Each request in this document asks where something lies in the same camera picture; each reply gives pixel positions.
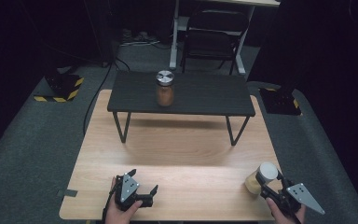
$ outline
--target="silver metal plate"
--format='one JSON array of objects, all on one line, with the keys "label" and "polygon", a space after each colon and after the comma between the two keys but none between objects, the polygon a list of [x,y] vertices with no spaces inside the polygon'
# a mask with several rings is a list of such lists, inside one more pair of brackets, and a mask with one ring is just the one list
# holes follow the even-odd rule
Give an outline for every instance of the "silver metal plate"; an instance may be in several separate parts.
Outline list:
[{"label": "silver metal plate", "polygon": [[287,188],[287,192],[293,196],[299,203],[306,205],[307,207],[315,210],[316,212],[324,215],[325,211],[322,207],[316,202],[316,200],[312,197],[310,192],[304,186],[304,184],[297,184],[290,188]]},{"label": "silver metal plate", "polygon": [[127,200],[130,195],[139,188],[139,184],[127,173],[123,176],[123,187],[121,190],[121,201]]}]

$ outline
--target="human hand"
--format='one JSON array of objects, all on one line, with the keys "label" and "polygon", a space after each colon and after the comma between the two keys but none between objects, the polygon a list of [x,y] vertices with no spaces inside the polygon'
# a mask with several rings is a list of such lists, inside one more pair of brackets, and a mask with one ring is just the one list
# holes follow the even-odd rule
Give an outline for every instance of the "human hand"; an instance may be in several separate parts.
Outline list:
[{"label": "human hand", "polygon": [[[115,186],[116,179],[113,177],[112,187]],[[141,207],[142,201],[135,202],[127,211],[123,212],[120,210],[118,205],[115,203],[116,193],[113,194],[112,200],[109,202],[109,208],[106,213],[106,224],[129,224],[132,216]]]},{"label": "human hand", "polygon": [[[295,223],[290,217],[286,217],[281,212],[278,205],[272,199],[267,198],[266,202],[268,204],[269,209],[271,210],[272,215],[275,218],[276,224],[294,224]],[[300,210],[298,210],[298,212],[296,213],[296,216],[301,223],[304,223],[305,210],[306,210],[306,206],[301,204]]]}]

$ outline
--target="small black table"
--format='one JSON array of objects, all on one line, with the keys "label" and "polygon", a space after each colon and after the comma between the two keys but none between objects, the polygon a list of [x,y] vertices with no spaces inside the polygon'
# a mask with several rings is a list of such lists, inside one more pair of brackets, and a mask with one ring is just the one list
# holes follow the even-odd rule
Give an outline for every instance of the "small black table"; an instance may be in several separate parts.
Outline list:
[{"label": "small black table", "polygon": [[[118,71],[107,110],[113,112],[118,134],[126,142],[131,113],[225,116],[231,145],[235,146],[250,117],[255,116],[250,93],[243,77],[175,74],[174,100],[168,107],[158,105],[155,73]],[[124,133],[117,112],[127,112]],[[246,117],[234,139],[230,116]]]}]

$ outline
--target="jar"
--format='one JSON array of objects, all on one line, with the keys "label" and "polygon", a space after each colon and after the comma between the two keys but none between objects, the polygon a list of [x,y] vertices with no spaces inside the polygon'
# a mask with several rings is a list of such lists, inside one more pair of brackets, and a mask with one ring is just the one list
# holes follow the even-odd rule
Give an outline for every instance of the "jar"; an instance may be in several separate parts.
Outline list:
[{"label": "jar", "polygon": [[278,169],[271,162],[263,162],[251,175],[246,177],[245,186],[253,194],[261,193],[261,185],[256,179],[256,175],[259,174],[261,178],[265,181],[266,185],[277,178]]},{"label": "jar", "polygon": [[173,103],[173,73],[170,71],[158,72],[156,96],[157,102],[161,106],[169,106]]}]

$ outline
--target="gray carpet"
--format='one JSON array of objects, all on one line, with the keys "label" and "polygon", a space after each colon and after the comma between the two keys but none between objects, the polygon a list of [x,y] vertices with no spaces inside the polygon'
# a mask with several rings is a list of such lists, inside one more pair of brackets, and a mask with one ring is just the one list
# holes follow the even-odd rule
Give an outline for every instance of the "gray carpet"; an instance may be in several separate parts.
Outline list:
[{"label": "gray carpet", "polygon": [[[247,74],[257,51],[251,47],[242,50]],[[168,69],[169,57],[168,49],[153,46],[122,47],[118,54],[133,71]],[[117,65],[127,70],[125,64],[117,61]],[[220,70],[216,69],[219,62],[215,65],[189,60],[186,72],[227,73],[229,63]],[[116,69],[112,67],[102,89],[111,89]],[[89,105],[107,71],[107,67],[87,64],[78,68],[75,74],[85,80],[73,102],[40,103],[30,95],[13,119],[0,140],[0,223],[86,222],[60,219],[62,198],[57,193],[68,185],[84,137],[84,118],[87,126]],[[258,87],[269,85],[253,82],[249,86],[260,102],[283,172],[290,179],[305,183],[326,212],[321,216],[309,209],[307,222],[358,223],[358,196],[305,96],[295,92],[303,116],[270,115],[257,91]],[[41,80],[34,93],[45,88],[46,83]]]}]

